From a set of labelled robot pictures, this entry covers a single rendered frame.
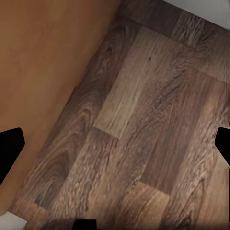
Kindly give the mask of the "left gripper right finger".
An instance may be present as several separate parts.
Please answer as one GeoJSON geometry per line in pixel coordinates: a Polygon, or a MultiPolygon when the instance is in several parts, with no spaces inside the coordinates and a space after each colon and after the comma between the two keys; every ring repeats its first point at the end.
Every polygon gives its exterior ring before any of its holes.
{"type": "Polygon", "coordinates": [[[218,129],[215,145],[230,166],[230,129],[223,127],[218,129]]]}

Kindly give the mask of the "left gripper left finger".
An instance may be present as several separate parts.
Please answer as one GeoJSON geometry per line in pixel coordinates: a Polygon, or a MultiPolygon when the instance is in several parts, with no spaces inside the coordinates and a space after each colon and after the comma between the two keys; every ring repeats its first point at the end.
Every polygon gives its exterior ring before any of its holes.
{"type": "Polygon", "coordinates": [[[24,136],[20,127],[0,133],[0,184],[24,146],[24,136]]]}

